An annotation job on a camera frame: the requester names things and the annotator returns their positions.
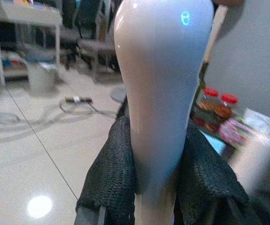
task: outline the glossy floor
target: glossy floor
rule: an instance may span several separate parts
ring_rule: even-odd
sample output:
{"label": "glossy floor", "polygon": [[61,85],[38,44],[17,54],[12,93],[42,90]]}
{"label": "glossy floor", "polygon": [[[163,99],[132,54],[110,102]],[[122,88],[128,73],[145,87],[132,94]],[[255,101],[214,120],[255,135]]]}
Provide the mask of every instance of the glossy floor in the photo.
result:
{"label": "glossy floor", "polygon": [[121,81],[94,84],[75,69],[48,95],[34,95],[28,82],[0,87],[0,225],[72,225],[75,205],[92,162],[114,119],[100,114],[69,115],[59,101],[91,97],[99,110],[116,112],[109,94]]}

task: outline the glowing blue symbol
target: glowing blue symbol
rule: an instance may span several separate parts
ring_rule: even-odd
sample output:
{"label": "glowing blue symbol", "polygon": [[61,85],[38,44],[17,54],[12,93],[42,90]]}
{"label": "glowing blue symbol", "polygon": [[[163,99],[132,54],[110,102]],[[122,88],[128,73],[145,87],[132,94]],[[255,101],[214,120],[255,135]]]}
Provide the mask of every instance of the glowing blue symbol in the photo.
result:
{"label": "glowing blue symbol", "polygon": [[188,11],[184,11],[181,14],[181,21],[184,26],[187,26],[190,23],[190,13]]}

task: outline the black mesh fabric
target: black mesh fabric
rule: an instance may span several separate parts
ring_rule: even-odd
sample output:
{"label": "black mesh fabric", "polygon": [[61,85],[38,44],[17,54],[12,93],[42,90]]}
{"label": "black mesh fabric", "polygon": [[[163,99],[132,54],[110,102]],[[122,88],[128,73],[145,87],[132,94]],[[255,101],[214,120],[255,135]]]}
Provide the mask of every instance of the black mesh fabric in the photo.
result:
{"label": "black mesh fabric", "polygon": [[130,124],[119,118],[109,132],[108,140],[90,167],[76,210],[82,206],[107,211],[107,225],[134,224],[135,170]]}
{"label": "black mesh fabric", "polygon": [[[216,209],[212,217],[216,217],[217,211],[221,211],[222,214],[232,212],[233,204],[229,204],[228,208],[227,202],[234,202],[241,210],[239,215],[235,215],[234,224],[241,224],[240,220],[246,221],[247,217],[242,216],[244,210],[248,216],[253,213],[250,212],[249,198],[233,170],[211,147],[192,121],[188,124],[177,194],[185,225],[207,224],[208,222],[201,222],[204,220],[202,217],[213,205],[216,205]],[[256,217],[254,221],[252,224],[260,224]],[[233,223],[224,220],[222,224]]]}

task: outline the glass jar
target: glass jar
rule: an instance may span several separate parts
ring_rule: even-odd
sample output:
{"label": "glass jar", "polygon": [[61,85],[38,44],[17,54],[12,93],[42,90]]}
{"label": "glass jar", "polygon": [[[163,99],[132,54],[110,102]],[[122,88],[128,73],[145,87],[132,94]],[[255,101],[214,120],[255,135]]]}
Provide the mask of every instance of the glass jar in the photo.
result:
{"label": "glass jar", "polygon": [[207,112],[213,112],[220,104],[218,99],[219,92],[214,88],[206,87],[197,98],[198,107]]}
{"label": "glass jar", "polygon": [[232,117],[236,106],[238,103],[238,98],[235,95],[224,93],[221,96],[221,103],[218,105],[214,112],[217,116],[228,119]]}

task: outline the red jar lid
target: red jar lid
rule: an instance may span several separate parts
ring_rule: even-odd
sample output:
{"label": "red jar lid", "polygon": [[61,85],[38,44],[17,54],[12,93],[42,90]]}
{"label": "red jar lid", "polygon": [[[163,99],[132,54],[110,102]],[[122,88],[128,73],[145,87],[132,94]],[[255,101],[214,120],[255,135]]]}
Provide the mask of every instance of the red jar lid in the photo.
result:
{"label": "red jar lid", "polygon": [[206,95],[208,95],[208,96],[211,96],[211,97],[218,97],[219,96],[219,92],[216,89],[214,89],[214,88],[208,88],[208,87],[206,87],[204,89],[204,93]]}
{"label": "red jar lid", "polygon": [[237,104],[238,103],[238,98],[235,95],[230,95],[227,93],[224,93],[221,96],[221,100],[230,104]]}

